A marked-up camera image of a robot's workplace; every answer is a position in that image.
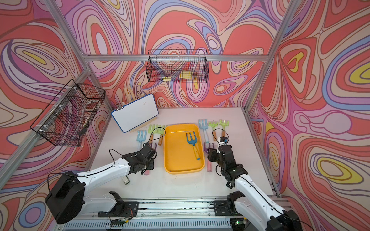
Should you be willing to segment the purple cultivator pink handle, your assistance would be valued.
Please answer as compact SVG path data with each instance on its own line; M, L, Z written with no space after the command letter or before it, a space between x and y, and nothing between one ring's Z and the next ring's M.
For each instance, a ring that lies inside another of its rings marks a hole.
M208 160L208 148L215 148L214 143L203 143L203 151L207 160L207 172L212 172L212 163Z
M149 175L149 173L150 173L150 171L147 169L146 171L145 171L145 173L144 173L144 175Z

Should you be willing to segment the green hand fork wooden handle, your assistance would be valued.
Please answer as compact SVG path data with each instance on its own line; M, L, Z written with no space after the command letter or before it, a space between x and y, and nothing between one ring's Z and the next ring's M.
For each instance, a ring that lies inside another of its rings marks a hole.
M163 138L165 136L165 129L167 125L159 125L159 128L157 129L157 133L160 135L158 145L162 145Z

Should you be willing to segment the teal cultivator yellow handle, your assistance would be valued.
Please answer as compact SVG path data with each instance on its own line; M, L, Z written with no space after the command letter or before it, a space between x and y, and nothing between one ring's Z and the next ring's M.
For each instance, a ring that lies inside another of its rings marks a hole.
M195 132L192 132L192 133L189 132L189 133L187 133L186 134L186 139L187 139L187 142L190 145L192 145L196 159L197 160L200 160L200 154L199 154L199 152L198 152L198 150L196 148L196 144L197 144L198 140L197 140L197 137L196 137Z

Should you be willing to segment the yellow plastic storage tray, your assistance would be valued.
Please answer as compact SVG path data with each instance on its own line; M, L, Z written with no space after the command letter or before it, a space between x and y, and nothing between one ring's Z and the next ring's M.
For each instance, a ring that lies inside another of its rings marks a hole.
M199 172L205 167L205 157L202 151L203 142L199 127L192 123L169 125L164 136L164 168L172 174L188 174ZM186 134L195 132L196 148L200 154L197 160L192 145L187 142Z

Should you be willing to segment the green rake wooden handle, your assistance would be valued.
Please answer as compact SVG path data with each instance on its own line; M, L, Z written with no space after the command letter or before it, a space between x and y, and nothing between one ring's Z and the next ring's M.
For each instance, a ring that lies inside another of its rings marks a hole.
M158 127L159 125L156 125L156 124L150 124L149 127L148 127L148 133L150 135L149 137L149 140L148 140L148 143L149 144L152 144L152 141L154 139L154 134L155 134L155 129Z

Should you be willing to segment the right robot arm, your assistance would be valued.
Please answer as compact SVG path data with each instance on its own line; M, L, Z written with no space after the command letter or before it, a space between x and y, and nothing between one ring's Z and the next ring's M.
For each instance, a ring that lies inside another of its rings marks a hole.
M232 215L240 214L259 231L301 231L302 225L293 210L285 210L267 196L251 179L242 164L237 164L232 147L208 148L207 159L221 168L229 189L226 208Z

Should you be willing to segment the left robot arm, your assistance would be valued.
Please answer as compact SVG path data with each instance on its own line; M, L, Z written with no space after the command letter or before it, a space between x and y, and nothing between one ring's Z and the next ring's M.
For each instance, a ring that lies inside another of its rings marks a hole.
M99 217L131 219L136 216L134 208L138 204L126 203L117 192L110 191L110 198L88 199L87 195L114 179L153 170L157 155L157 151L145 143L141 150L121 155L111 164L86 172L61 173L56 184L48 187L49 193L45 203L59 225L66 224L84 213L98 213Z

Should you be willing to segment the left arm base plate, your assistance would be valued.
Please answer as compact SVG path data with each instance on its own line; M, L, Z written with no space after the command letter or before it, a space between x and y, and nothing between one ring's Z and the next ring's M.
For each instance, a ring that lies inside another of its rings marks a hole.
M117 202L109 212L98 212L100 218L123 217L133 218L137 216L139 202Z

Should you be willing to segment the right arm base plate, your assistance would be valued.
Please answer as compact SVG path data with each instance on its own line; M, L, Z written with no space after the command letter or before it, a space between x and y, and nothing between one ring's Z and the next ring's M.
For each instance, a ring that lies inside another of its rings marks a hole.
M213 208L216 216L240 216L234 208L232 201L215 200L213 202Z

